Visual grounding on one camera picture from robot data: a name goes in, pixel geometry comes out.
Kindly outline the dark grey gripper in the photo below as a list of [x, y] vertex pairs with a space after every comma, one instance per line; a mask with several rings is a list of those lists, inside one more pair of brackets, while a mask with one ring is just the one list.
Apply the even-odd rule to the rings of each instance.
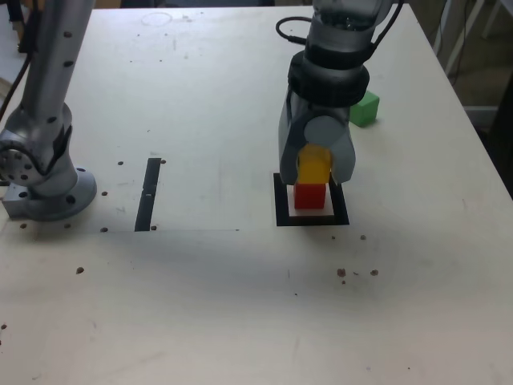
[[298, 95], [286, 96], [278, 125], [279, 170], [284, 184], [297, 181], [297, 157], [305, 139], [330, 151], [331, 173], [338, 184], [351, 179], [356, 154], [348, 108], [322, 107]]

